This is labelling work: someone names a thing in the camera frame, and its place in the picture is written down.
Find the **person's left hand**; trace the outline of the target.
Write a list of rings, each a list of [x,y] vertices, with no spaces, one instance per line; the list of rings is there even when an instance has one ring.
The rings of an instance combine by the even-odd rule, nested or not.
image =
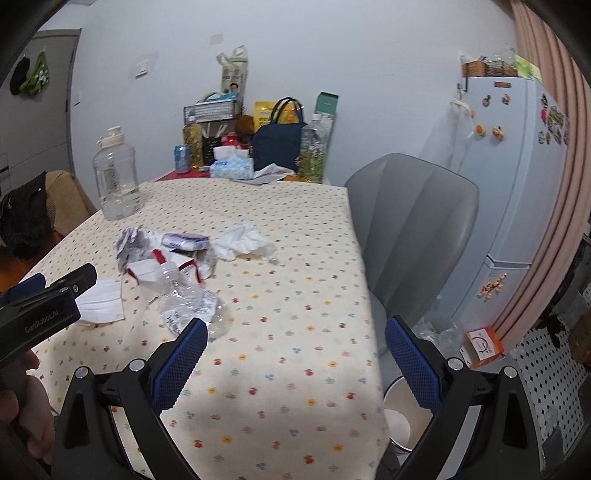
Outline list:
[[[51,465],[55,428],[49,399],[40,380],[27,374],[29,370],[38,369],[39,364],[39,358],[31,350],[25,352],[17,360],[18,367],[25,374],[26,401],[21,404],[13,391],[2,390],[1,425],[9,425],[17,420],[19,425],[29,434],[27,439],[29,454],[34,459]]]

